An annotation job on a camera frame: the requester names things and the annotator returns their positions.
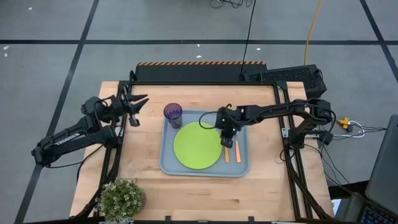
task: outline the green plate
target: green plate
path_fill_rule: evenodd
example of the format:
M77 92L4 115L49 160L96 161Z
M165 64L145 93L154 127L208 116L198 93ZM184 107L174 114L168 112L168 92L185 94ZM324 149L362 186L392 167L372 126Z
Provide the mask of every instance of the green plate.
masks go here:
M201 123L203 127L210 124ZM174 153L177 159L192 169L204 169L220 158L220 135L215 129L203 129L199 122L185 125L175 136Z

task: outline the orange knife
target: orange knife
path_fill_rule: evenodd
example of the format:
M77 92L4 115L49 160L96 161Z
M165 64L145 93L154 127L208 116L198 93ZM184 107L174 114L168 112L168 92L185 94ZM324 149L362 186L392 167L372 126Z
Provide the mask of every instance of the orange knife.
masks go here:
M238 140L235 140L235 153L236 153L236 162L241 162L241 152L239 151L239 144Z
M229 163L229 152L228 152L228 148L227 148L227 147L224 147L224 149L225 149L225 162L226 162L226 163Z

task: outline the small plant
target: small plant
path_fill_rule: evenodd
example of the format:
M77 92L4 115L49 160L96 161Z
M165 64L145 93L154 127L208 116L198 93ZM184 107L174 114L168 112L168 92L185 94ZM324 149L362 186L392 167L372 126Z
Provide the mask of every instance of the small plant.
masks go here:
M146 196L136 180L116 179L103 186L97 202L97 209L103 213L106 221L119 223L140 213L146 204Z

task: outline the wooden tabletop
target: wooden tabletop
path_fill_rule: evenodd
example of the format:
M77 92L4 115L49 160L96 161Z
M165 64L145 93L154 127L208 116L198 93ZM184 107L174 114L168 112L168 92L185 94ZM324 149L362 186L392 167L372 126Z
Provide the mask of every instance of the wooden tabletop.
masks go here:
M103 82L100 98L117 93L117 82ZM290 100L306 99L302 83L288 83ZM250 171L240 178L167 175L159 168L163 108L176 102L183 109L217 110L231 103L238 105L275 104L271 86L192 86L138 85L135 95L148 94L149 102L137 118L138 128L126 125L119 178L138 179L147 195L145 209L136 220L235 220L294 221L286 165L279 159L282 150L277 118L248 126ZM295 124L302 118L294 117ZM315 140L306 144L317 147ZM86 149L85 156L98 146ZM88 159L81 168L70 215L82 210L98 188L105 150ZM327 214L333 216L330 196L320 156L315 150L302 149L302 160L309 191ZM297 187L301 216L305 217L302 194Z

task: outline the gray floor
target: gray floor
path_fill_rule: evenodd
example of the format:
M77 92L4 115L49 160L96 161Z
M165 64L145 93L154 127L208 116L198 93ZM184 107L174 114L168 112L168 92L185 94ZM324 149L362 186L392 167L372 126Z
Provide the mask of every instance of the gray floor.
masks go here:
M398 40L395 0L367 1L385 40ZM2 40L79 40L93 0L3 0ZM305 40L316 0L258 0L252 40ZM88 40L246 39L251 8L207 0L99 0ZM377 40L360 1L326 0L313 40ZM3 223L14 221L34 166L30 151L46 135L75 54L74 44L0 44L1 141L0 205ZM303 64L304 45L249 45L247 60L265 60L268 68ZM398 46L389 45L394 58ZM138 62L241 60L244 45L85 45L57 126L81 117L80 105L97 95L101 82L126 79ZM398 83L379 45L311 45L308 63L321 68L330 101L339 118L366 126L387 126L398 109ZM336 127L335 133L343 133ZM327 147L350 182L369 178L383 133L333 141ZM83 151L57 164L79 161ZM45 169L25 222L67 218L77 167Z

